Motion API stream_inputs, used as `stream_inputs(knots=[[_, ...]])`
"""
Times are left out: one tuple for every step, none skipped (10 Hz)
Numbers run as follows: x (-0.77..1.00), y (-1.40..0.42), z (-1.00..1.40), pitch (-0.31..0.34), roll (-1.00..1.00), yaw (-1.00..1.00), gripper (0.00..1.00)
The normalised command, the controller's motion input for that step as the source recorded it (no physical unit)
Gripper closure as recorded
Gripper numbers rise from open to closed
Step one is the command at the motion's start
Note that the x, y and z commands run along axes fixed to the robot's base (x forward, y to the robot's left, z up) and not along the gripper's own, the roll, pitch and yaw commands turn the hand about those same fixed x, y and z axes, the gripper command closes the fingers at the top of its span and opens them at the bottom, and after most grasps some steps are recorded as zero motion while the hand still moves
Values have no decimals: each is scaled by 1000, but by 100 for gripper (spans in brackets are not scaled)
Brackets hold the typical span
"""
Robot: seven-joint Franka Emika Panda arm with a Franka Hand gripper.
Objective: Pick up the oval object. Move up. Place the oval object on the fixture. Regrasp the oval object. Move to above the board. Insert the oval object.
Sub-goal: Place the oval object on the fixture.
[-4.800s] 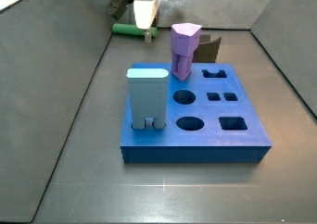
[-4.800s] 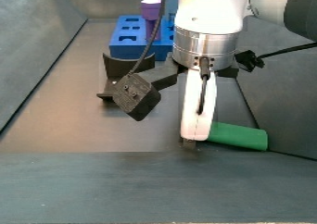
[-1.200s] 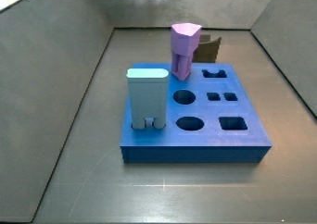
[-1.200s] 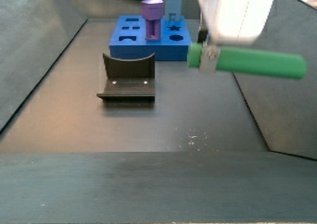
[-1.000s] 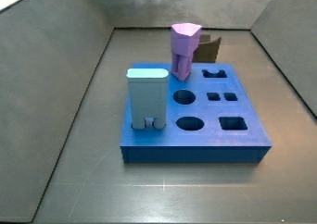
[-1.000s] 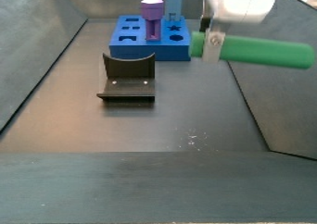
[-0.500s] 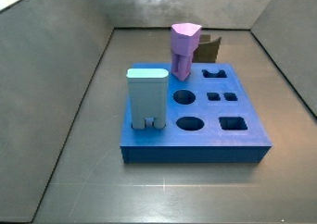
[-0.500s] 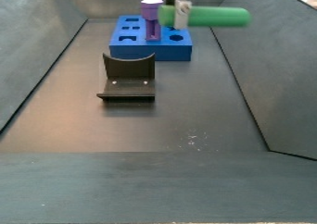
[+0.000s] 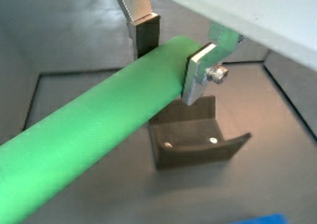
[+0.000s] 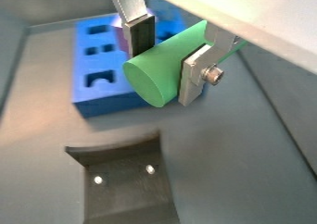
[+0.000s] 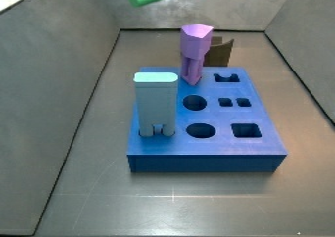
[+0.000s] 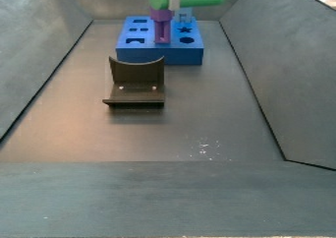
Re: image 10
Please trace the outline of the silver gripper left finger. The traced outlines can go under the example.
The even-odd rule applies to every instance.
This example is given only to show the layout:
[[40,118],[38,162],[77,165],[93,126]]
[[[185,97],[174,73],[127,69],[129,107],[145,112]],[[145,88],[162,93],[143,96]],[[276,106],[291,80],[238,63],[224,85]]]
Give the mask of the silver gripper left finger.
[[145,0],[111,0],[122,19],[129,55],[142,54],[155,45],[155,16]]

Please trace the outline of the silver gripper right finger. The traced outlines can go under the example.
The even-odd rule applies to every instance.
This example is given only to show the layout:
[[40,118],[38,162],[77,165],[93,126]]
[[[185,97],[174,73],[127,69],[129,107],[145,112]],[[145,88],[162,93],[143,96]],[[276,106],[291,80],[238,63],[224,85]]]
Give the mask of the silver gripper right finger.
[[220,83],[225,72],[218,65],[242,47],[242,38],[210,22],[205,28],[205,40],[182,62],[178,102],[184,106],[201,95],[206,83]]

